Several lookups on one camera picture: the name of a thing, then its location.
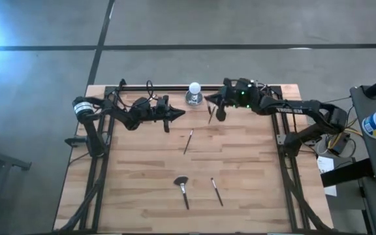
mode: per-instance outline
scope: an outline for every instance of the white ball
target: white ball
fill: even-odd
[[[198,82],[193,82],[192,84],[189,84],[189,92],[191,92],[191,94],[198,94],[200,93],[201,91],[201,86]]]

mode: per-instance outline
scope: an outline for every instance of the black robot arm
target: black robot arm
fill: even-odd
[[[217,106],[216,117],[219,121],[225,120],[227,106],[250,108],[258,115],[303,114],[314,119],[315,124],[298,133],[286,135],[283,147],[287,155],[297,156],[303,142],[319,139],[322,134],[339,134],[345,130],[347,113],[333,104],[315,100],[278,100],[261,91],[248,79],[236,80],[235,86],[232,82],[225,78],[224,86],[216,94],[205,97],[208,102]]]
[[[110,99],[98,99],[95,97],[77,97],[72,105],[78,121],[84,125],[87,132],[87,148],[92,157],[100,157],[104,154],[106,146],[102,136],[97,132],[94,121],[101,116],[110,115],[122,122],[129,131],[136,130],[144,121],[163,121],[164,131],[169,132],[169,121],[174,121],[184,115],[184,110],[173,108],[168,104],[167,95],[159,97],[157,104],[151,107],[150,100],[145,97],[137,99],[133,105],[126,110],[120,108]],[[101,112],[94,113],[93,107],[101,109]]]

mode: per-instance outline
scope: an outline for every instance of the table leg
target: table leg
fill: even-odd
[[[331,170],[321,174],[321,180],[324,187],[337,185],[346,181],[357,180],[364,176],[373,177],[371,160],[369,158],[353,164]]]

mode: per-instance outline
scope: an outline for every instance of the concrete floor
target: concrete floor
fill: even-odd
[[[0,0],[0,46],[97,45],[107,5]],[[105,45],[367,43],[376,43],[376,0],[116,0],[105,39]],[[30,171],[10,175],[0,234],[52,229],[71,152],[63,140],[77,123],[71,102],[84,94],[95,54],[0,52],[0,152],[33,162]],[[95,84],[121,78],[129,84],[220,84],[224,77],[299,84],[303,99],[327,101],[376,82],[376,49],[107,51]],[[337,105],[348,109],[351,102]],[[367,157],[362,142],[355,157]],[[357,189],[342,188],[339,198],[328,197],[335,227],[363,232],[358,205],[339,210]]]

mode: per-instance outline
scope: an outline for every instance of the wooden table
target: wooden table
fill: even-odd
[[[281,87],[284,99],[301,99],[296,84]],[[89,86],[86,95],[102,98],[104,88]],[[162,121],[143,123],[135,131],[115,122],[98,231],[290,232],[271,117],[258,116],[246,108],[227,108],[226,121],[213,117],[208,125],[206,103],[189,106],[184,101],[185,92],[167,94],[173,107],[186,110],[170,123],[170,133],[163,131]],[[121,93],[127,104],[140,96],[148,94]],[[298,128],[304,128],[306,117],[296,117]],[[289,122],[293,130],[291,117]],[[193,137],[184,155],[192,128]],[[81,125],[78,134],[86,134]],[[74,149],[71,160],[85,152],[86,147]],[[297,161],[306,200],[332,227],[314,154],[301,153]],[[62,227],[81,204],[89,165],[86,157],[69,166],[54,228]],[[190,210],[185,209],[180,188],[172,183],[179,175],[189,177]],[[298,204],[294,204],[299,219]]]

